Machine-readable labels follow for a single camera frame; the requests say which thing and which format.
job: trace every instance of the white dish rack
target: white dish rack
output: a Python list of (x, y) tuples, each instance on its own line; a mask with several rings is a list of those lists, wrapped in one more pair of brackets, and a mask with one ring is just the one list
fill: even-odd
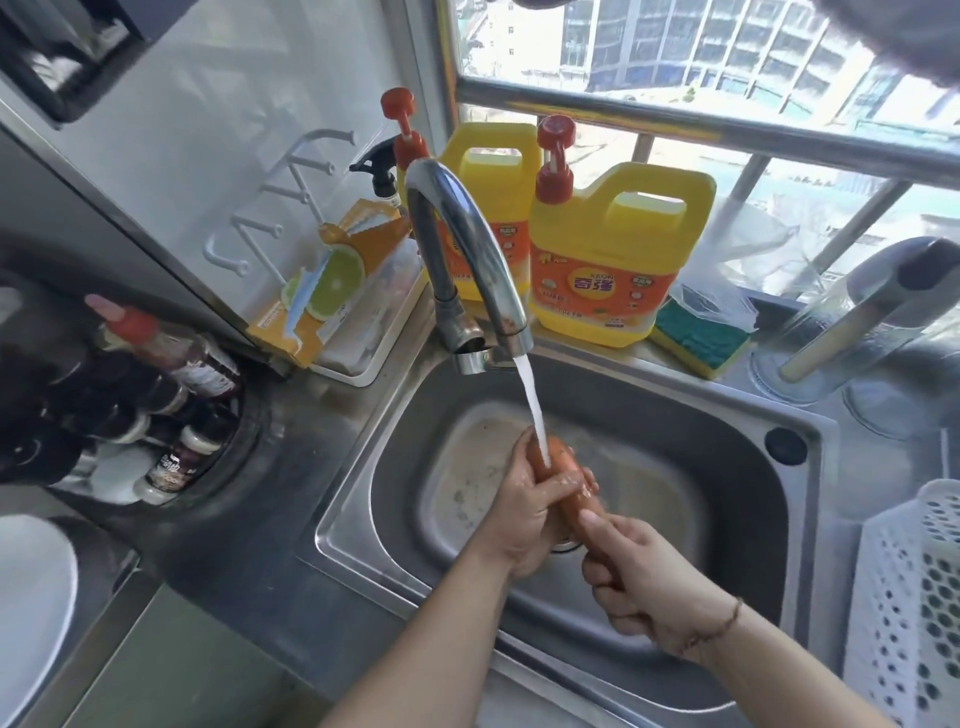
[(903, 728), (960, 728), (960, 480), (863, 526), (844, 681)]

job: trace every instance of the yellow detergent bottle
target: yellow detergent bottle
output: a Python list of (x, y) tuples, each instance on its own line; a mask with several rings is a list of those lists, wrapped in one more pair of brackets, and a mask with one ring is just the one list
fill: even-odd
[[(513, 149), (519, 156), (480, 149)], [(537, 127), (465, 122), (457, 127), (439, 159), (459, 178), (480, 208), (507, 259), (517, 292), (524, 295), (530, 289), (530, 205), (543, 165)], [(480, 301), (467, 260), (450, 235), (444, 235), (444, 243), (447, 268), (460, 295), (469, 301)]]
[(538, 129), (546, 163), (530, 208), (530, 308), (547, 328), (625, 347), (653, 328), (716, 184), (700, 172), (624, 162), (574, 190), (565, 150), (575, 137), (568, 116), (548, 116)]

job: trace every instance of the window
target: window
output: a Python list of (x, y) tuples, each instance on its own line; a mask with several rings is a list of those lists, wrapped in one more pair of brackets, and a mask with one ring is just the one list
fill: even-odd
[(797, 90), (812, 97), (814, 100), (819, 99), (827, 93), (828, 88), (830, 88), (828, 82), (818, 79), (809, 71), (804, 71), (800, 74), (800, 78), (797, 79)]
[(750, 98), (768, 109), (774, 110), (780, 110), (780, 104), (783, 103), (782, 96), (761, 85), (755, 85), (750, 89)]
[(564, 25), (589, 23), (593, 18), (593, 0), (573, 0), (564, 5)]
[(822, 45), (818, 46), (810, 57), (810, 65), (825, 71), (830, 76), (839, 73), (845, 62), (846, 59), (842, 55), (834, 53)]
[(597, 46), (593, 49), (593, 67), (602, 65), (613, 65), (620, 61), (620, 46), (608, 45), (603, 48)]
[(797, 66), (779, 61), (773, 57), (764, 61), (763, 67), (760, 69), (761, 76), (767, 76), (771, 79), (781, 79), (788, 83), (793, 81), (794, 74), (796, 73)]
[(616, 69), (612, 71), (597, 71), (590, 73), (590, 83), (587, 84), (587, 92), (609, 91), (616, 83)]
[(685, 66), (662, 63), (658, 66), (657, 73), (654, 76), (654, 87), (671, 88), (683, 85), (685, 71)]
[(644, 40), (634, 43), (634, 50), (630, 53), (631, 61), (655, 61), (660, 52), (660, 40)]
[(601, 23), (604, 20), (624, 20), (629, 8), (630, 0), (600, 0), (600, 13), (597, 19)]
[(624, 80), (629, 88), (650, 88), (654, 84), (654, 67), (652, 65), (632, 65), (627, 69)]
[(704, 24), (704, 40), (714, 43), (728, 43), (736, 29), (735, 20), (723, 20), (712, 17)]
[(623, 40), (627, 22), (598, 23), (596, 45), (614, 45)]
[(713, 0), (711, 17), (737, 17), (743, 11), (746, 0)]
[(564, 28), (564, 41), (560, 53), (561, 65), (582, 68), (587, 62), (589, 38), (589, 26), (573, 25)]
[(827, 19), (805, 5), (793, 3), (783, 16), (783, 27), (800, 31), (805, 35), (819, 33)]
[(775, 20), (782, 10), (782, 0), (753, 0), (747, 17), (751, 20)]
[(770, 28), (744, 23), (740, 29), (740, 35), (736, 37), (736, 44), (758, 50), (770, 42), (770, 35), (772, 33), (773, 31)]
[(694, 54), (693, 59), (695, 61), (702, 61), (704, 63), (719, 63), (723, 60), (724, 53), (726, 53), (726, 51), (727, 49), (722, 45), (705, 43), (701, 40), (700, 47), (697, 48), (697, 52)]
[(662, 58), (664, 61), (686, 61), (693, 50), (692, 37), (667, 36), (663, 43)]
[(786, 106), (783, 107), (783, 115), (788, 119), (796, 119), (797, 121), (805, 121), (810, 118), (812, 112), (803, 104), (795, 101), (791, 96), (790, 100), (787, 101)]
[(634, 29), (634, 42), (640, 40), (656, 40), (660, 42), (666, 28), (666, 18), (641, 17)]
[(727, 65), (739, 71), (753, 73), (759, 61), (760, 54), (757, 51), (744, 51), (739, 48), (734, 48), (730, 51), (730, 58), (727, 61)]
[(673, 6), (675, 15), (695, 15), (701, 17), (707, 9), (707, 0), (676, 0)]
[(731, 93), (734, 96), (743, 96), (747, 92), (747, 82), (743, 79), (724, 74), (720, 77), (720, 83), (717, 84), (717, 88), (721, 91)]
[(774, 44), (770, 49), (772, 51), (782, 51), (785, 57), (799, 61), (810, 49), (810, 41), (780, 32), (774, 38)]
[(643, 0), (640, 5), (640, 17), (669, 14), (670, 0)]
[(856, 45), (856, 41), (848, 38), (843, 31), (835, 25), (828, 25), (824, 33), (823, 44), (831, 51), (843, 53)]

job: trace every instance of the bottle label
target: bottle label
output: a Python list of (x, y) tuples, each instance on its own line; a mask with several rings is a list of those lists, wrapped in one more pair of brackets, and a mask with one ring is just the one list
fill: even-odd
[(150, 485), (164, 493), (179, 493), (200, 468), (206, 455), (177, 443), (156, 461), (146, 475)]
[(221, 397), (237, 388), (240, 370), (229, 354), (212, 341), (204, 339), (206, 356), (188, 362), (171, 374), (174, 379), (203, 397)]
[(530, 282), (540, 308), (605, 328), (642, 333), (677, 274), (656, 276), (562, 257), (532, 246)]
[[(500, 251), (507, 258), (510, 275), (514, 279), (526, 278), (526, 264), (530, 256), (529, 223), (526, 220), (518, 223), (490, 223), (490, 229), (496, 237)], [(440, 224), (440, 235), (444, 242), (446, 268), (450, 275), (454, 280), (472, 279), (467, 259), (443, 223)]]

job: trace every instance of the sauce bottle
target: sauce bottle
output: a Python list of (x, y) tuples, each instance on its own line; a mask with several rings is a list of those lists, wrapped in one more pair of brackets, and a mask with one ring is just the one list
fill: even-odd
[(84, 301), (104, 318), (111, 333), (132, 346), (136, 356), (201, 397), (226, 399), (239, 391), (240, 370), (233, 359), (192, 328), (160, 322), (156, 316), (102, 296), (91, 294)]

